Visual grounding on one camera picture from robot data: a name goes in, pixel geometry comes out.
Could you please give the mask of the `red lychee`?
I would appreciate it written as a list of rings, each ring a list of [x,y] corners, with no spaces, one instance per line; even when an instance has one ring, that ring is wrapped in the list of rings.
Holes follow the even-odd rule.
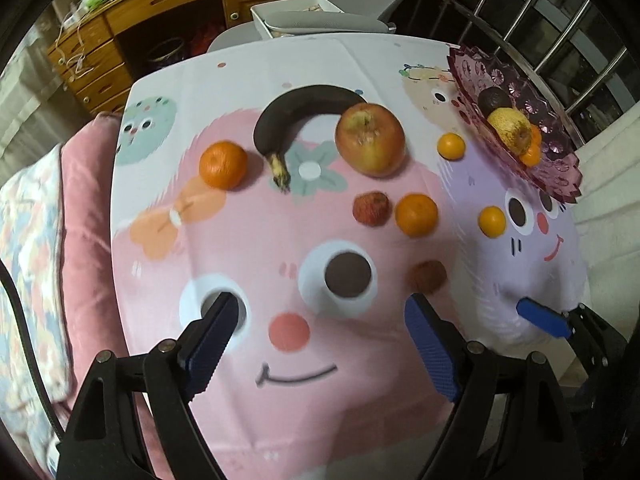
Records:
[[[438,260],[425,260],[415,264],[408,273],[408,283],[413,292],[431,295],[448,281],[445,266]]]
[[[360,194],[352,202],[352,216],[364,226],[384,226],[392,213],[392,202],[385,193],[372,191]]]

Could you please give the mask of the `large orange mandarin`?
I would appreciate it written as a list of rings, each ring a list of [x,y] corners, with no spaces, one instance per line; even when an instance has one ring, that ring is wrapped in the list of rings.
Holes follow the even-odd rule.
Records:
[[[535,146],[541,146],[541,133],[540,129],[534,125],[530,125],[530,136],[532,137],[532,144]]]

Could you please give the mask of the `yellow pear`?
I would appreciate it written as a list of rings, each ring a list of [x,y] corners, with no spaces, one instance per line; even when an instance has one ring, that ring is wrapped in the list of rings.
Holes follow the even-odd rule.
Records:
[[[530,123],[515,108],[498,108],[487,117],[502,143],[515,155],[525,153],[532,143]]]

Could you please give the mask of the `dark avocado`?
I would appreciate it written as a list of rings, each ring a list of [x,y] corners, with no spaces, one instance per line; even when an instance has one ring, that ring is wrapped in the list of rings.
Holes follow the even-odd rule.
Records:
[[[477,105],[480,112],[487,118],[492,112],[498,108],[511,108],[512,101],[510,96],[499,87],[490,87],[484,89],[477,97]]]

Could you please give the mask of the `small yellow citrus front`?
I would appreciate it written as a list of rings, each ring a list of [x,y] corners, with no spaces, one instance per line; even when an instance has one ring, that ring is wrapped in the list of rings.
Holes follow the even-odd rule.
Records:
[[[477,225],[489,238],[497,238],[506,230],[506,215],[498,206],[485,207],[477,217]]]

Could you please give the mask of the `white pillow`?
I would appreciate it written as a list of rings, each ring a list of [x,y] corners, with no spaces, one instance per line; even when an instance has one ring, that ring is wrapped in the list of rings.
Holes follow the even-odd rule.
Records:
[[[582,197],[573,207],[590,307],[623,335],[639,317],[639,107],[578,150]]]

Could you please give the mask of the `pink plastic fruit bowl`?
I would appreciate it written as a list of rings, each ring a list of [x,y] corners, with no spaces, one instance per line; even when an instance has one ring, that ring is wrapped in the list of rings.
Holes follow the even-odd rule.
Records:
[[[449,71],[462,125],[498,162],[563,204],[577,202],[579,158],[560,118],[534,85],[509,64],[476,47],[451,47]]]

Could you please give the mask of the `small yellow citrus near bowl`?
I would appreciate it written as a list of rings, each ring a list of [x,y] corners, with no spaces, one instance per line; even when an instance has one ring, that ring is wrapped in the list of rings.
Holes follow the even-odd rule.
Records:
[[[462,136],[454,132],[443,134],[437,142],[437,151],[443,159],[459,160],[465,155],[466,144]]]

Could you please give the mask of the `cartoon printed cloth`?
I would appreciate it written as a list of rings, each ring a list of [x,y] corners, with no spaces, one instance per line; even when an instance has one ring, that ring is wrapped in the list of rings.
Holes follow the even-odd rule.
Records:
[[[443,318],[507,356],[540,351],[556,374],[565,341],[518,316],[529,296],[576,306],[586,269],[570,213],[503,170],[457,118],[449,48],[386,35],[258,41],[191,58],[132,87],[116,148],[112,255],[128,349],[150,350],[200,318],[221,292],[240,300],[239,325],[207,390],[191,408],[230,479],[412,479],[450,403],[436,392],[406,330],[408,273],[438,260],[447,283],[431,294]],[[400,121],[398,174],[358,174],[335,147],[336,118],[294,127],[282,193],[254,147],[260,113],[278,96],[333,84]],[[438,154],[447,132],[459,160]],[[248,168],[233,190],[198,174],[210,144],[231,141]],[[352,216],[360,194],[385,193],[392,213],[371,228]],[[396,226],[407,194],[439,211],[429,236]],[[489,238],[488,206],[506,215]]]

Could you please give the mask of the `red apple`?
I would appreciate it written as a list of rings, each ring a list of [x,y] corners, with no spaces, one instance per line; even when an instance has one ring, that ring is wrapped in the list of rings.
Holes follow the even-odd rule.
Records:
[[[386,107],[373,103],[349,107],[337,123],[334,142],[353,170],[372,178],[397,172],[407,154],[400,121]]]

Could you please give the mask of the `overripe dark banana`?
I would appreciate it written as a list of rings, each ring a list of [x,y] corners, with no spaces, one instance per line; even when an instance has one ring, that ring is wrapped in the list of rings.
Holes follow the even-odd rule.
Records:
[[[285,153],[293,140],[294,127],[318,115],[341,115],[349,108],[363,104],[355,91],[333,84],[312,84],[284,92],[271,101],[257,119],[254,147],[265,159],[273,183],[282,193],[290,190],[291,175]]]

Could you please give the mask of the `lace covered cabinet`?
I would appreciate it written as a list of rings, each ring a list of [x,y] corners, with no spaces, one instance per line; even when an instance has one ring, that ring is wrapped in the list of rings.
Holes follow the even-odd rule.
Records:
[[[91,120],[47,58],[47,46],[46,38],[32,26],[1,74],[2,182],[66,142]]]

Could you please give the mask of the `metal window grille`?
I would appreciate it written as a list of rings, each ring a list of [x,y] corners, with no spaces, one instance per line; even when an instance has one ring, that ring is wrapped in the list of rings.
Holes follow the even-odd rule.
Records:
[[[401,34],[477,47],[513,65],[582,146],[639,101],[639,58],[592,0],[401,0]]]

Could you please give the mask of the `wooden desk with drawers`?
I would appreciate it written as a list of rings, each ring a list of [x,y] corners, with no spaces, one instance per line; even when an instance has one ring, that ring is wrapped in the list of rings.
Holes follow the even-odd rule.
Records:
[[[62,29],[47,56],[87,112],[119,112],[136,80],[205,53],[270,1],[108,0]]]

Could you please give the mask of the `white storage box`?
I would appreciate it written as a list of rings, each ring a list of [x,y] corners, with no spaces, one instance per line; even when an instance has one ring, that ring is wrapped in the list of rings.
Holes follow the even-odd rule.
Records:
[[[262,40],[304,34],[320,21],[343,10],[329,0],[273,0],[250,8],[255,28]]]

